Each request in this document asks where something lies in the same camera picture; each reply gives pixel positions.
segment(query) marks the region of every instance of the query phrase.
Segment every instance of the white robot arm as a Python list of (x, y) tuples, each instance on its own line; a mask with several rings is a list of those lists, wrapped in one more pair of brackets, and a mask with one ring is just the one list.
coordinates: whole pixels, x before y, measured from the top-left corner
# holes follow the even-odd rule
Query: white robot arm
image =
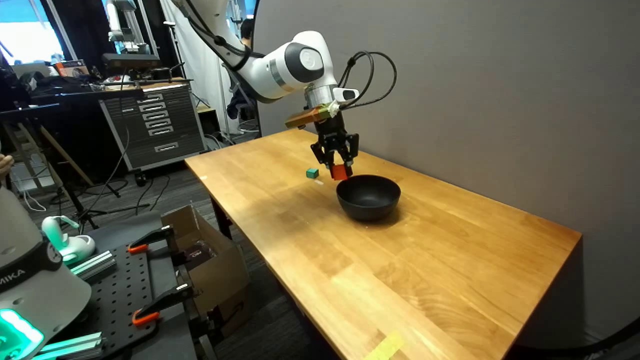
[[(359, 95), (355, 89), (338, 87), (333, 62), (323, 36), (304, 31), (290, 42), (263, 55), (254, 53), (231, 32), (225, 20), (227, 0), (172, 0), (189, 19), (200, 38), (238, 77), (243, 89), (260, 102), (273, 102), (296, 90), (305, 89), (308, 109), (348, 102)], [(347, 134), (342, 113), (314, 122), (318, 142), (311, 145), (318, 162), (325, 164), (336, 180), (353, 173), (358, 154), (358, 135)], [(343, 165), (334, 165), (338, 152)]]

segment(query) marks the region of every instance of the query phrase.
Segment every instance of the tape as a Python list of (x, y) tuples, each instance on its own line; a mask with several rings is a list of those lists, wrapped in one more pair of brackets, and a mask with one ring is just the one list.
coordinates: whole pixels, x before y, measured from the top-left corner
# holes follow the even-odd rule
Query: tape
[(373, 349), (364, 360), (389, 360), (404, 345), (404, 339), (397, 331), (389, 334)]

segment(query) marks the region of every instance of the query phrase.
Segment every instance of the green cube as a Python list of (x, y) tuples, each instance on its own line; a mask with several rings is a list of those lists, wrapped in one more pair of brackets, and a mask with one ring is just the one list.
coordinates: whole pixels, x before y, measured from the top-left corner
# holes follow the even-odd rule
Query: green cube
[(318, 175), (320, 175), (320, 171), (318, 171), (318, 169), (316, 168), (310, 168), (307, 170), (307, 177), (309, 179), (315, 179), (318, 177)]

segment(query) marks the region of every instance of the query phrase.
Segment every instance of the hand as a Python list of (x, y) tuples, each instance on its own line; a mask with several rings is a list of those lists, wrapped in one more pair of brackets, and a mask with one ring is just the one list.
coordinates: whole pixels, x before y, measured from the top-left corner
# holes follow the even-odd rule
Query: hand
[(9, 174), (9, 169), (13, 165), (13, 156), (4, 156), (0, 154), (0, 180)]

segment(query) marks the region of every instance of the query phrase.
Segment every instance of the gray wall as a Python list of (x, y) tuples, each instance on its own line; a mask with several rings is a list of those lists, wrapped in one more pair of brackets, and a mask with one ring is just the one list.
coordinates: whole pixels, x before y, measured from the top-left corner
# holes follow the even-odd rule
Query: gray wall
[[(395, 59), (394, 92), (344, 114), (363, 150), (584, 233), (521, 341), (574, 345), (640, 315), (639, 1), (263, 0), (256, 19), (260, 52), (320, 31), (337, 77), (357, 50)], [(389, 81), (376, 60), (368, 96)], [(261, 104), (264, 132), (303, 105)]]

